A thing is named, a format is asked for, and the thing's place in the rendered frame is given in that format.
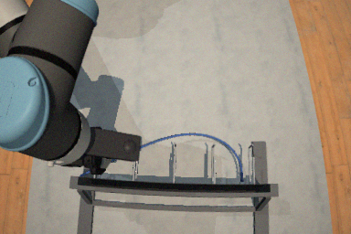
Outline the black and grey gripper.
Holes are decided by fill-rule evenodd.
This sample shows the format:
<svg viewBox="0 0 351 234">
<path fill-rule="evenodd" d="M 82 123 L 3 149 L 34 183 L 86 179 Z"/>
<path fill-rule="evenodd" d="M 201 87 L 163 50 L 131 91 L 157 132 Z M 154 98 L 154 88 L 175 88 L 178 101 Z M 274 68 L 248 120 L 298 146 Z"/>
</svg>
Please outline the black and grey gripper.
<svg viewBox="0 0 351 234">
<path fill-rule="evenodd" d="M 79 160 L 74 161 L 68 165 L 62 165 L 67 167 L 82 167 L 90 169 L 92 175 L 101 176 L 107 169 L 108 165 L 112 160 L 109 158 L 94 157 L 89 155 L 82 155 Z M 100 168 L 100 169 L 99 169 Z M 104 169 L 105 168 L 105 169 Z"/>
</svg>

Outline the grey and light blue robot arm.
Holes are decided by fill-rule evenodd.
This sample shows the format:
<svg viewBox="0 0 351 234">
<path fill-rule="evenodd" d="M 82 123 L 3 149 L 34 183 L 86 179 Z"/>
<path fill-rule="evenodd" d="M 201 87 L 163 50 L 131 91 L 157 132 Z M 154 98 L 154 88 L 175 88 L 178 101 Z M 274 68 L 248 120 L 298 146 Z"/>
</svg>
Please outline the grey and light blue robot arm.
<svg viewBox="0 0 351 234">
<path fill-rule="evenodd" d="M 139 160 L 139 135 L 90 127 L 70 103 L 98 15 L 95 0 L 0 0 L 1 148 L 48 167 Z"/>
</svg>

